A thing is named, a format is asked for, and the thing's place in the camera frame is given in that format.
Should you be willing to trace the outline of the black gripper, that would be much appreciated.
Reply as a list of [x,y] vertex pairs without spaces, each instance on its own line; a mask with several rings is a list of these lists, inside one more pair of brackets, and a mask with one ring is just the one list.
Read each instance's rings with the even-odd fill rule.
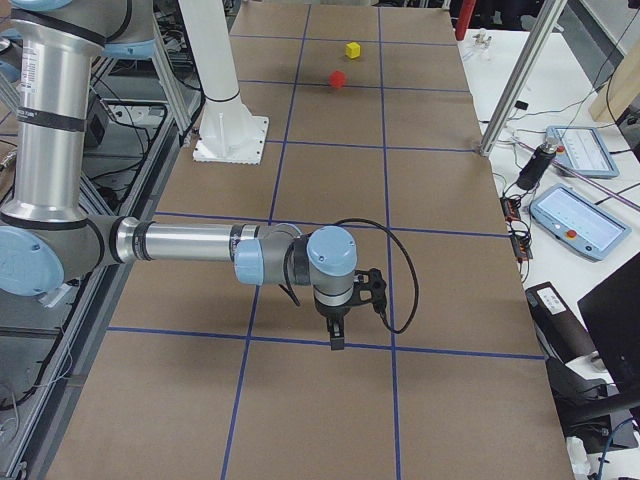
[[343,350],[345,348],[344,317],[350,312],[348,305],[329,306],[315,299],[315,308],[327,320],[330,348]]

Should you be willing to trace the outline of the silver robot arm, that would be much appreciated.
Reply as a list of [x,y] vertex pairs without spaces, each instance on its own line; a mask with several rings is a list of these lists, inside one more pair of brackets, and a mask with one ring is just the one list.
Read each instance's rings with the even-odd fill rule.
[[237,279],[309,285],[333,349],[354,305],[356,243],[338,226],[168,225],[79,205],[92,61],[158,50],[148,1],[16,1],[22,39],[15,183],[1,209],[1,287],[35,296],[97,268],[159,259],[230,261]]

